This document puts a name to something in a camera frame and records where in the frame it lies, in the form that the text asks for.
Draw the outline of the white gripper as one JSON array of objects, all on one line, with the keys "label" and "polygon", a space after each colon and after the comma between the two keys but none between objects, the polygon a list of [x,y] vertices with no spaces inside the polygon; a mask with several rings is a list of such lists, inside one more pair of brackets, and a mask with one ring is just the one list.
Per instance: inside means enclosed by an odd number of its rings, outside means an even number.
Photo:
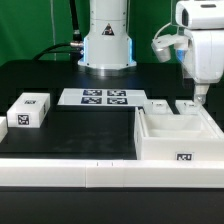
[{"label": "white gripper", "polygon": [[[188,48],[181,59],[183,67],[196,83],[217,83],[224,74],[224,30],[184,30]],[[196,84],[194,102],[204,105],[207,84]]]}]

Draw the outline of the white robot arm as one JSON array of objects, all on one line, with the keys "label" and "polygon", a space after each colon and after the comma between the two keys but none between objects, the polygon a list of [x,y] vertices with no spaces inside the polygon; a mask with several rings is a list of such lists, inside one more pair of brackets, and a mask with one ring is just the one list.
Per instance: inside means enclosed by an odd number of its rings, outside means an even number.
[{"label": "white robot arm", "polygon": [[[224,75],[224,0],[172,0],[174,35],[156,33],[152,49],[161,62],[174,49],[183,76],[195,82],[194,100],[203,104],[209,86]],[[79,64],[103,75],[133,67],[126,28],[127,0],[90,0],[90,31]]]}]

